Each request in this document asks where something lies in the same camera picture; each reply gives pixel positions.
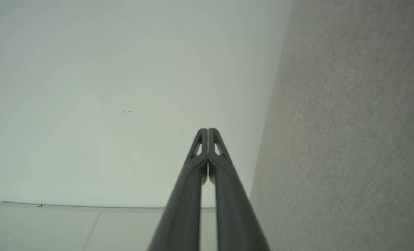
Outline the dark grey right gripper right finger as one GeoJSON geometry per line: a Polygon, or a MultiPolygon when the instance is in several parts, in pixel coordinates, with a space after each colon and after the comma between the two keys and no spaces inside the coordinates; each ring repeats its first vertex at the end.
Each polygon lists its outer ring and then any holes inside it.
{"type": "Polygon", "coordinates": [[[220,132],[208,130],[209,178],[215,186],[218,251],[270,251],[220,132]]]}

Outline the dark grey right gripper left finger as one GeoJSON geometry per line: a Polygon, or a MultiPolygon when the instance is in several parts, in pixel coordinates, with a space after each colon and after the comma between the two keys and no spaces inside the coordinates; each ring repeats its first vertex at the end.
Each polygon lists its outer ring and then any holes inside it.
{"type": "Polygon", "coordinates": [[[148,251],[199,251],[207,160],[208,130],[202,128],[195,136],[148,251]]]}

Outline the grey fabric sofa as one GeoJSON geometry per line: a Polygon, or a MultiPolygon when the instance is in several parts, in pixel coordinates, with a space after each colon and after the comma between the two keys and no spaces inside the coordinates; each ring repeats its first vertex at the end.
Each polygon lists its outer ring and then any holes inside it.
{"type": "Polygon", "coordinates": [[[293,0],[250,201],[272,251],[414,251],[414,0],[293,0]]]}

